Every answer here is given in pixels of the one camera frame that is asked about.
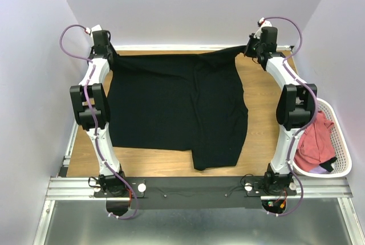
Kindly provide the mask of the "black t shirt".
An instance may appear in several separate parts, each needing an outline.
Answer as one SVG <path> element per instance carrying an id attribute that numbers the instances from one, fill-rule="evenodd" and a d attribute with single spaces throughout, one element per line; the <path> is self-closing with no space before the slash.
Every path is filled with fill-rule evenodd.
<path id="1" fill-rule="evenodd" d="M 200 171 L 235 166 L 248 131 L 236 69 L 244 49 L 117 55 L 108 91 L 113 146 L 189 150 Z"/>

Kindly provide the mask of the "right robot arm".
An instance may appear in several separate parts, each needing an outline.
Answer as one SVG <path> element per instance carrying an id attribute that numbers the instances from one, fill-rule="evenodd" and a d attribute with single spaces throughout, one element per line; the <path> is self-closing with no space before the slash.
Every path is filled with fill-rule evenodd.
<path id="1" fill-rule="evenodd" d="M 281 89 L 276 109 L 279 137 L 275 154 L 263 176 L 245 178 L 249 197 L 276 196 L 290 187 L 296 148 L 318 110 L 316 86 L 302 80 L 283 53 L 277 51 L 277 34 L 277 28 L 263 24 L 249 36 L 244 52 L 245 56 L 256 59 Z"/>

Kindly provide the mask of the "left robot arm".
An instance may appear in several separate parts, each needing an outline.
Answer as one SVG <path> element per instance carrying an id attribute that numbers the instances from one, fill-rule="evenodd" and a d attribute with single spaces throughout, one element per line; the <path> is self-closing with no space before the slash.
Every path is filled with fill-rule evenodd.
<path id="1" fill-rule="evenodd" d="M 98 159 L 99 176 L 92 187 L 105 196 L 123 197 L 128 194 L 128 188 L 109 134 L 111 112 L 103 87 L 116 52 L 109 31 L 97 25 L 87 28 L 86 33 L 92 38 L 93 46 L 84 78 L 70 88 L 72 108 L 76 123 L 87 133 Z"/>

